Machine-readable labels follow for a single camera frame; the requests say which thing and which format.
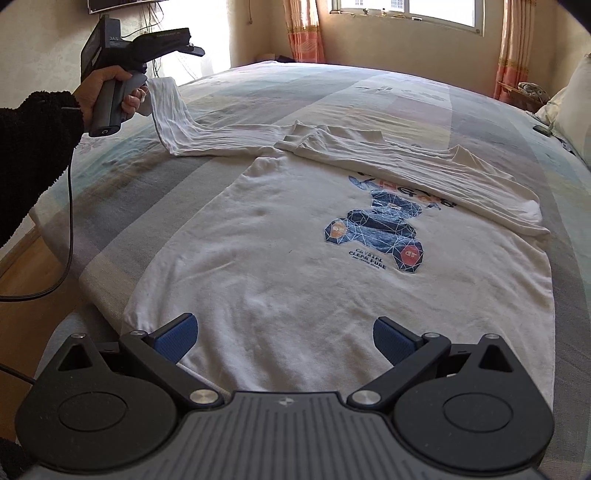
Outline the black fleece left forearm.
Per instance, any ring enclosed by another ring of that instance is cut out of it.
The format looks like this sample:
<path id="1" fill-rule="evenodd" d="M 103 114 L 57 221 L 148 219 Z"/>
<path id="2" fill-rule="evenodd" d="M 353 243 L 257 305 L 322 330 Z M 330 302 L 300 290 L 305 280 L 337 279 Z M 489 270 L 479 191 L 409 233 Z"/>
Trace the black fleece left forearm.
<path id="1" fill-rule="evenodd" d="M 81 107 L 68 91 L 38 91 L 1 110 L 1 243 L 63 173 L 84 133 Z"/>

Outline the person left hand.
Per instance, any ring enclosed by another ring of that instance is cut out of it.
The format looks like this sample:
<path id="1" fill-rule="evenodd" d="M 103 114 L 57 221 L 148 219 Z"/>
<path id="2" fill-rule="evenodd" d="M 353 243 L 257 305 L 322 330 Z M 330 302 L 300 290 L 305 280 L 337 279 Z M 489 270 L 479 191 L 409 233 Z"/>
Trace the person left hand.
<path id="1" fill-rule="evenodd" d="M 73 95 L 83 115 L 84 131 L 91 137 L 108 136 L 135 113 L 147 115 L 145 76 L 119 66 L 94 70 Z"/>

